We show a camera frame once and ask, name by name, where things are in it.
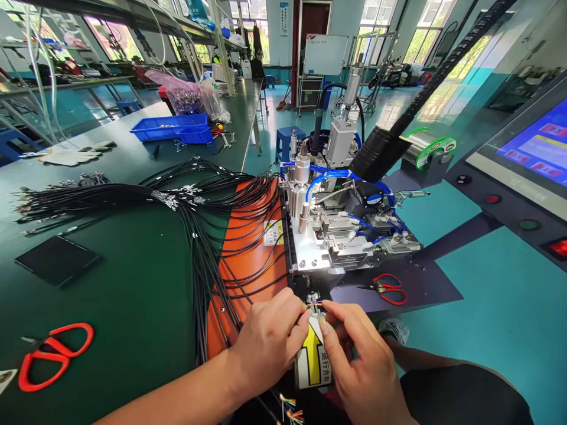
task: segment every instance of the red scissors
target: red scissors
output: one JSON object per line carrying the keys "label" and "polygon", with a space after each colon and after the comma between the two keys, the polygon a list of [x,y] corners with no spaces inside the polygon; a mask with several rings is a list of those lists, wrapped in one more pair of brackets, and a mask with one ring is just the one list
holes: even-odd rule
{"label": "red scissors", "polygon": [[[387,283],[388,281],[395,281],[396,284]],[[372,283],[369,285],[359,286],[362,289],[375,290],[384,301],[389,302],[394,305],[404,305],[408,302],[408,294],[402,289],[402,282],[393,274],[382,273],[372,279]],[[393,299],[386,296],[387,292],[399,292],[402,294],[401,301],[394,301]]]}
{"label": "red scissors", "polygon": [[[78,351],[71,351],[61,342],[53,338],[54,335],[61,334],[71,329],[84,329],[87,332],[87,339]],[[25,391],[26,393],[32,393],[33,391],[42,390],[43,388],[46,388],[57,381],[69,367],[71,359],[84,353],[85,350],[93,342],[94,337],[95,332],[93,330],[93,327],[87,323],[74,323],[72,325],[67,325],[62,328],[55,329],[54,331],[51,331],[49,333],[49,337],[45,339],[31,339],[22,337],[24,341],[32,343],[33,352],[26,354],[26,356],[24,357],[24,362],[22,363],[22,368],[19,372],[18,377],[19,389]],[[49,345],[57,352],[40,351],[40,348],[43,345]],[[47,381],[42,382],[41,384],[32,384],[29,379],[29,373],[34,358],[59,362],[61,363],[61,368],[59,369],[59,372],[57,372],[52,378],[48,379]]]}

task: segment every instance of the green button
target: green button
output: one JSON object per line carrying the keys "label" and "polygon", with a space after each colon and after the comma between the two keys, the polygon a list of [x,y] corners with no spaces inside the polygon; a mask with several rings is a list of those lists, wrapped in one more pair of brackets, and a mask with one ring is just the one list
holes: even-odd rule
{"label": "green button", "polygon": [[522,230],[537,230],[541,227],[541,224],[538,220],[522,220],[520,222],[520,228]]}

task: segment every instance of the shoe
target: shoe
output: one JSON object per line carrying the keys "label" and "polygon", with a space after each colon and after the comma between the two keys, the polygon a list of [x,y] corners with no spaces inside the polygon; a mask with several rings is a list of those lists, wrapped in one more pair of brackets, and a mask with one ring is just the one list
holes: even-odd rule
{"label": "shoe", "polygon": [[400,319],[390,318],[380,322],[378,332],[381,335],[390,335],[402,345],[406,345],[409,339],[409,329]]}

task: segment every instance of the black pants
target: black pants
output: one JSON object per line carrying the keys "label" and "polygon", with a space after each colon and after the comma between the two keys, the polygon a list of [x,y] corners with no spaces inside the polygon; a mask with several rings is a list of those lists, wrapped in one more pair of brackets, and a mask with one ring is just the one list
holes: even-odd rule
{"label": "black pants", "polygon": [[[277,388],[286,398],[297,400],[297,408],[304,411],[305,425],[351,423],[345,411],[318,390],[295,390],[293,378],[293,373],[286,374]],[[410,371],[400,382],[408,409],[420,425],[533,425],[526,400],[500,377],[478,366]],[[270,393],[261,398],[281,420],[281,403]],[[232,421],[272,422],[257,400],[240,408]]]}

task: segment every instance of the red button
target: red button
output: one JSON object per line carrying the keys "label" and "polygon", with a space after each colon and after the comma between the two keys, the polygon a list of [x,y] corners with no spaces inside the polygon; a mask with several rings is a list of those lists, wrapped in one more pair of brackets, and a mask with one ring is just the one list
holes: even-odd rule
{"label": "red button", "polygon": [[498,204],[500,201],[502,200],[502,198],[500,198],[499,195],[488,195],[484,201],[487,204]]}
{"label": "red button", "polygon": [[549,246],[549,248],[555,252],[558,256],[567,258],[567,240],[555,242]]}

